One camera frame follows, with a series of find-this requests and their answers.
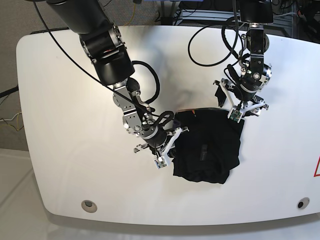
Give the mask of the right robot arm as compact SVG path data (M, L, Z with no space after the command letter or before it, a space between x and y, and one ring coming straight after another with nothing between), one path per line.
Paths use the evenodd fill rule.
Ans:
M129 134L144 140L134 152L146 148L155 155L159 165L177 155L175 141L187 127L165 129L174 119L172 111L153 114L150 106L160 94L160 80L154 69L143 61L132 61L127 53L121 33L104 13L97 0L48 0L46 2L64 21L67 27L79 35L81 46L94 66L98 81L113 92L114 103L123 112L123 126ZM143 101L139 83L132 78L134 66L142 65L155 81L154 95Z

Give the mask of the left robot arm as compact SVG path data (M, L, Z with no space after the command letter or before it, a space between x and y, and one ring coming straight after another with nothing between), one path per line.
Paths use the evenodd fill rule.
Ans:
M231 108L227 117L239 122L248 116L260 116L262 109L269 106L257 95L272 77L271 67L264 62L264 53L270 41L264 26L272 24L273 10L270 0L234 0L233 16L221 24L221 37L240 65L238 74L233 64L223 70L225 78L216 80L215 97L222 108L226 101Z

